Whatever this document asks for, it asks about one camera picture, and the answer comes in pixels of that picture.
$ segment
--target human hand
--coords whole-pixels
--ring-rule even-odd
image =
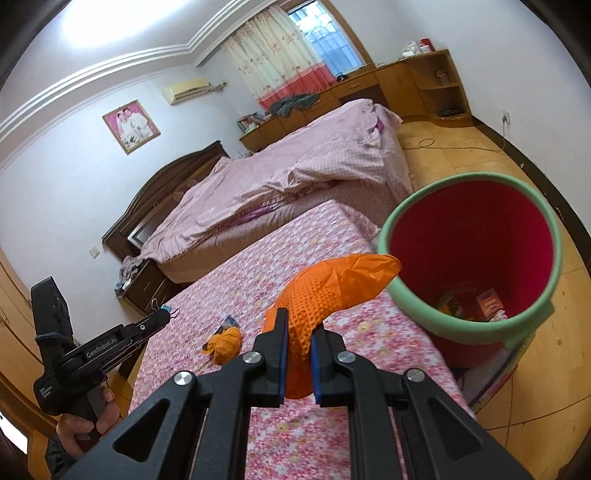
[[[96,422],[96,430],[100,433],[101,439],[121,421],[119,406],[115,403],[113,391],[108,387],[103,387],[102,395],[106,406]],[[78,445],[76,435],[90,433],[94,427],[95,425],[90,420],[64,413],[57,424],[56,432],[68,455],[79,460],[84,456],[84,451]]]

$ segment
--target bed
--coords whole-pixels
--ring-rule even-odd
[[[264,313],[303,268],[327,258],[371,252],[379,229],[363,214],[330,200],[247,247],[183,290],[168,305],[178,316],[145,351],[131,410],[182,369],[205,374],[218,367],[199,352],[232,315],[242,352],[252,348]],[[466,403],[443,358],[426,333],[383,291],[372,301],[331,315],[324,323],[343,336],[348,349],[378,368],[401,373],[420,367],[459,405]],[[320,409],[312,396],[277,409],[253,408],[246,479],[346,479],[349,474],[345,408]]]
[[[400,124],[398,115],[364,99],[343,105],[248,159],[228,159],[216,142],[159,171],[103,243],[121,260],[137,255],[151,259],[172,282],[187,285],[327,200],[348,205],[381,225],[412,191],[396,137]],[[305,168],[292,168],[294,164]],[[265,173],[258,174],[262,168]],[[255,172],[245,185],[242,173],[250,170]],[[290,177],[294,171],[297,186]],[[257,190],[269,184],[266,192]],[[194,227],[202,224],[193,235]]]

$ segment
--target floral bedsheet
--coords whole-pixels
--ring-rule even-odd
[[[199,350],[227,315],[239,322],[242,352],[248,352],[262,329],[266,309],[300,270],[327,258],[372,252],[378,232],[364,215],[331,200],[182,291],[168,302],[173,310],[180,309],[177,318],[147,346],[132,410],[179,370],[199,375],[218,369]],[[349,350],[369,358],[378,368],[398,373],[422,368],[467,408],[437,349],[387,291],[331,315],[324,325],[341,334]],[[286,400],[277,410],[253,408],[246,462],[249,480],[350,478],[346,409],[320,409],[312,395]]]

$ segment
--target picture frame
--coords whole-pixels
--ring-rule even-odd
[[[160,135],[160,130],[138,100],[104,114],[103,120],[127,155]]]

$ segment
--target curtain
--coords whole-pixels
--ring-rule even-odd
[[[277,6],[246,22],[222,48],[266,110],[284,97],[321,92],[336,83],[298,26]]]

